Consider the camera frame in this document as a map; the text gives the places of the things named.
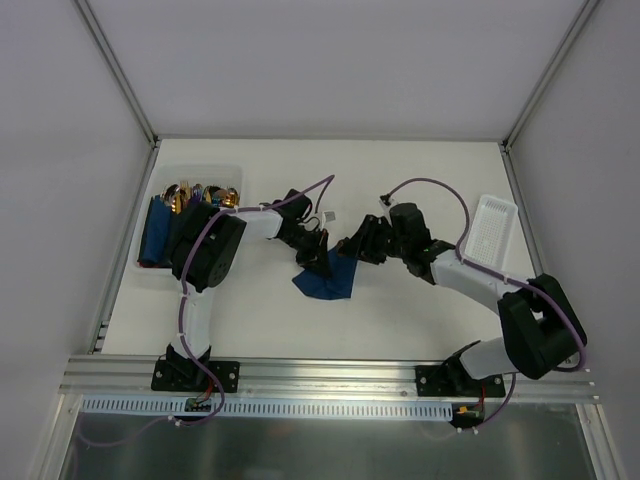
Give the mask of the blue paper napkin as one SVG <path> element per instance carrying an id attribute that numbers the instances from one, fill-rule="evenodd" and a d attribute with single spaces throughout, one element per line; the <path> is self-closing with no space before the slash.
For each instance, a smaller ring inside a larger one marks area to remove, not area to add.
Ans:
<path id="1" fill-rule="evenodd" d="M 328 252 L 332 276 L 324 278 L 304 270 L 292 279 L 295 287 L 306 297 L 317 300 L 343 300 L 352 296 L 358 260 L 339 255 L 336 248 Z"/>

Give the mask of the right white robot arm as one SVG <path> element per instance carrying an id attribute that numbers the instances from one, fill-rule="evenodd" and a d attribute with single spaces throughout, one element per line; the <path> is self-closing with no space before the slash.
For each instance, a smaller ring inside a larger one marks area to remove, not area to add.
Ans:
<path id="1" fill-rule="evenodd" d="M 586 347 L 586 333 L 555 277 L 519 280 L 463 259 L 455 245 L 431 235 L 413 203 L 397 204 L 385 216 L 366 216 L 355 234 L 339 242 L 338 253 L 374 265 L 397 258 L 413 276 L 497 315 L 499 337 L 473 342 L 441 365 L 438 380 L 459 395 L 472 394 L 496 375 L 537 380 Z"/>

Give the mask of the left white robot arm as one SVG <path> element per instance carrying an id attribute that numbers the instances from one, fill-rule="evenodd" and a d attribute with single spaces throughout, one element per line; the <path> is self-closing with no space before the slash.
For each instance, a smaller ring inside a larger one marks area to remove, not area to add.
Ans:
<path id="1" fill-rule="evenodd" d="M 211 384 L 208 362 L 210 328 L 216 288 L 230 272 L 243 242 L 276 239 L 295 251 L 306 271 L 331 277 L 328 232 L 307 229 L 310 199 L 297 190 L 274 204 L 218 208 L 201 202 L 184 212 L 184 221 L 170 248 L 172 274 L 179 282 L 177 333 L 154 368 L 156 391 L 194 391 Z"/>

